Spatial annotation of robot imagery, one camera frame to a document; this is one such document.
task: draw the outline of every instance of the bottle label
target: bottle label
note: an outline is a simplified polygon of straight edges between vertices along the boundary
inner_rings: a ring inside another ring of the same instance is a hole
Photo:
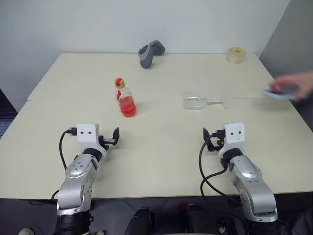
[[[122,92],[121,91],[117,91],[117,100],[120,101],[121,99],[121,94]]]

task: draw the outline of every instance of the white table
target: white table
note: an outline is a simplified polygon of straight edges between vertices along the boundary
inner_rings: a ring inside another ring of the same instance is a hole
[[[245,154],[273,192],[311,191],[313,133],[293,106],[272,99],[237,99],[230,105],[193,111],[180,100],[137,102],[137,115],[125,118],[113,101],[29,101],[0,141],[0,198],[50,198],[64,180],[60,135],[77,123],[98,123],[107,137],[120,127],[120,142],[98,170],[94,198],[200,195],[202,128],[213,131],[234,121],[245,123]],[[79,153],[77,137],[65,137],[63,152],[69,164]],[[217,153],[205,150],[205,174],[221,170],[219,161]],[[211,182],[237,194],[228,173]]]
[[[125,79],[136,101],[181,99],[188,91],[260,98],[272,81],[255,54],[239,65],[227,62],[225,54],[165,54],[143,69],[137,54],[63,53],[28,100],[113,100],[117,77]]]

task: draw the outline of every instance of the orange bottle cap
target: orange bottle cap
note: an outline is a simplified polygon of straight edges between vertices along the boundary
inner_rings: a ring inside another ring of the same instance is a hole
[[[124,79],[123,78],[116,78],[115,80],[114,80],[114,83],[115,83],[115,86],[117,87],[117,88],[123,88],[123,87],[125,87],[125,82],[124,82]]]

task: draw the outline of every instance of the human hand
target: human hand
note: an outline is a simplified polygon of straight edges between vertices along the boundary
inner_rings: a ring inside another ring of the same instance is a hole
[[[281,92],[285,85],[295,84],[298,89],[292,94],[294,100],[306,98],[313,91],[313,71],[280,76],[269,87],[272,91]]]

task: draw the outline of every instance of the shoe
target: shoe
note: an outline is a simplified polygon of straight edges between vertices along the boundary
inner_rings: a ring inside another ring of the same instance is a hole
[[[163,55],[165,52],[165,47],[160,43],[159,40],[154,40],[149,44],[143,46],[139,52],[138,56],[140,59],[140,65],[147,69],[151,66],[152,58],[154,55]]]
[[[165,47],[159,40],[154,40],[149,43],[153,49],[153,55],[163,55],[165,53]]]
[[[150,44],[145,45],[143,48],[139,50],[138,56],[140,59],[140,65],[144,69],[147,69],[148,67],[150,67],[152,63],[152,57],[153,57],[152,46]]]
[[[29,228],[22,229],[18,235],[35,235],[34,231]]]

